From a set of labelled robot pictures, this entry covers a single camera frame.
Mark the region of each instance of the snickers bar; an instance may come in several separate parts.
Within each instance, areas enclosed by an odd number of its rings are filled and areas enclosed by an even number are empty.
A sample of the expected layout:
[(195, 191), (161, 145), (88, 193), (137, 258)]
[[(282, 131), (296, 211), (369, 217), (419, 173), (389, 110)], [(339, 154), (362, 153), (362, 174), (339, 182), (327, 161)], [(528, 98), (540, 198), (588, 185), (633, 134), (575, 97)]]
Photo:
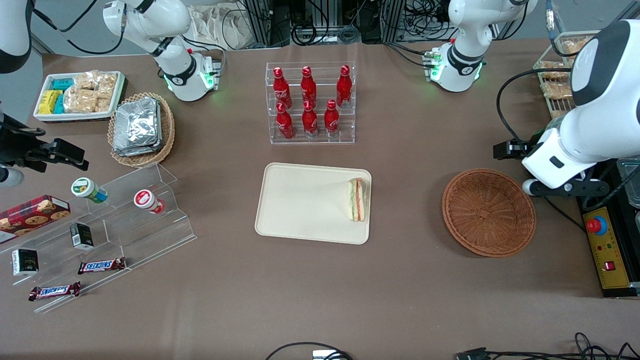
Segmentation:
[(127, 267), (124, 258), (117, 258), (113, 260), (94, 261), (93, 263), (80, 263), (80, 269), (78, 275), (85, 272), (98, 272), (106, 270), (121, 270)]
[(50, 297), (58, 297), (65, 295), (80, 295), (80, 282), (71, 285), (53, 286), (51, 288), (39, 288), (36, 286), (29, 294), (29, 301), (48, 299)]

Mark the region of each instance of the coca-cola bottle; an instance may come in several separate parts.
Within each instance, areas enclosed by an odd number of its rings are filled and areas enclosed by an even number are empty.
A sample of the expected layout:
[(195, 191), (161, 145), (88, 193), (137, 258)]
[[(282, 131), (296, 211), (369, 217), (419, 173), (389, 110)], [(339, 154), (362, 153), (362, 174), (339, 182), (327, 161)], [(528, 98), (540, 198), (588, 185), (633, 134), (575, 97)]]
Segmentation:
[(291, 109), (293, 102), (291, 101), (291, 93), (289, 92), (289, 83), (282, 75), (282, 69), (279, 67), (273, 68), (273, 75), (275, 80), (273, 81), (273, 92), (276, 94), (276, 99), (287, 106), (287, 109)]
[(317, 138), (318, 116), (309, 100), (303, 102), (303, 106), (305, 111), (302, 113), (302, 124), (305, 127), (305, 136), (309, 139)]
[(340, 108), (348, 108), (351, 106), (351, 76), (349, 76), (349, 65), (343, 65), (340, 68), (340, 79), (338, 79), (338, 96), (336, 102)]
[(287, 109), (285, 108), (285, 104), (279, 102), (276, 105), (276, 110), (278, 110), (278, 115), (276, 115), (276, 121), (278, 122), (278, 129), (280, 133), (285, 139), (291, 139), (296, 134), (293, 129), (293, 122), (291, 122), (291, 115), (287, 113)]
[(326, 111), (324, 112), (324, 130), (330, 138), (335, 138), (340, 133), (338, 128), (338, 120), (340, 114), (335, 108), (335, 100), (331, 99), (326, 102)]
[(309, 101), (313, 109), (316, 108), (316, 81), (311, 76), (311, 68), (305, 66), (302, 68), (302, 82), (300, 83), (302, 89), (302, 101)]

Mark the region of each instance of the black box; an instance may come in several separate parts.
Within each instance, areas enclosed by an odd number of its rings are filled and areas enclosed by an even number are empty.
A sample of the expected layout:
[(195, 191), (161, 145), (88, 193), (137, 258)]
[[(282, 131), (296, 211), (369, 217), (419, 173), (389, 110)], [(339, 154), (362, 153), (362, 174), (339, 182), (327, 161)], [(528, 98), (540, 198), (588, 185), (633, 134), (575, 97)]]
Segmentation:
[(93, 249), (93, 238), (91, 237), (91, 229), (87, 225), (75, 223), (71, 225), (71, 240), (74, 247), (80, 250)]
[(31, 249), (15, 249), (11, 253), (14, 275), (35, 275), (38, 273), (38, 252)]

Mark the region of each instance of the foil-wrapped food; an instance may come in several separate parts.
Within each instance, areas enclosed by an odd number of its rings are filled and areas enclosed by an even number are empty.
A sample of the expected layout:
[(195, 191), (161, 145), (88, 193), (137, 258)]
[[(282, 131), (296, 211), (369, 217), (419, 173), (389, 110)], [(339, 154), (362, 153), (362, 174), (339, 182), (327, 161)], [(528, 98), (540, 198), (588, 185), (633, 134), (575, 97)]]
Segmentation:
[(151, 97), (126, 102), (116, 110), (113, 151), (134, 156), (162, 149), (160, 104)]

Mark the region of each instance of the wicker basket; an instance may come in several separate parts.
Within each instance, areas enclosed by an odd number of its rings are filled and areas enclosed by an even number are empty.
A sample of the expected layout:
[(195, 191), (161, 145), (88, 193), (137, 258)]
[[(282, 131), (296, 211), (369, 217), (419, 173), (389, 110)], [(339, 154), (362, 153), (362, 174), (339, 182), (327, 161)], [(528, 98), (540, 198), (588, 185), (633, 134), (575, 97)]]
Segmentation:
[(461, 172), (442, 196), (442, 214), (453, 237), (482, 256), (504, 258), (533, 238), (536, 211), (518, 183), (501, 172)]
[[(173, 114), (171, 113), (171, 109), (169, 109), (169, 105), (167, 105), (166, 101), (157, 94), (146, 93), (136, 94), (131, 97), (128, 97), (122, 101), (125, 102), (133, 102), (142, 99), (143, 97), (152, 97), (160, 103), (160, 118), (162, 122), (162, 139), (164, 145), (162, 149), (158, 152), (151, 152), (149, 154), (135, 155), (135, 156), (119, 156), (114, 151), (111, 151), (111, 157), (116, 159), (117, 162), (127, 165), (130, 167), (141, 168), (148, 164), (161, 162), (163, 161), (171, 148), (173, 147), (173, 140), (175, 139), (175, 126), (173, 122)], [(109, 120), (109, 132), (107, 133), (107, 141), (113, 148), (113, 126), (115, 123), (115, 113), (111, 116), (111, 120)]]

